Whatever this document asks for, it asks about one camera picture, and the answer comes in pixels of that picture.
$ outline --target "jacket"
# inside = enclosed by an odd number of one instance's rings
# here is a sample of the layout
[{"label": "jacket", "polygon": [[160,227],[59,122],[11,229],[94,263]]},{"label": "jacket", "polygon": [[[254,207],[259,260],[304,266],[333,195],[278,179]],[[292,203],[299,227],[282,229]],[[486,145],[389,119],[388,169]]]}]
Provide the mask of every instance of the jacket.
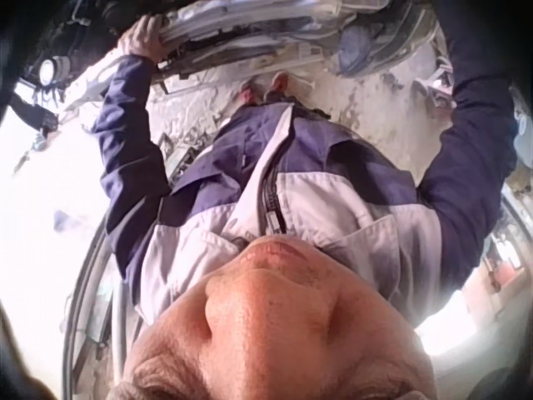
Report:
[{"label": "jacket", "polygon": [[289,102],[239,109],[171,187],[145,110],[153,63],[121,62],[93,131],[108,238],[147,323],[268,234],[320,248],[413,325],[446,303],[479,264],[516,162],[506,71],[451,4],[437,11],[457,107],[418,187],[353,132]]}]

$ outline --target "person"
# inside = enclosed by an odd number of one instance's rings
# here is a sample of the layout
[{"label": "person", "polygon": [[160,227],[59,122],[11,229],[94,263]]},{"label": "person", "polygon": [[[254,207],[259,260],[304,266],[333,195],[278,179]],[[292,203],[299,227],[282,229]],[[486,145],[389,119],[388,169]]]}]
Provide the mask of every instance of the person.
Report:
[{"label": "person", "polygon": [[413,327],[478,265],[516,125],[490,32],[460,0],[435,8],[457,106],[418,186],[283,78],[171,187],[145,110],[161,20],[124,34],[93,131],[109,241],[149,327],[111,398],[436,398]]}]

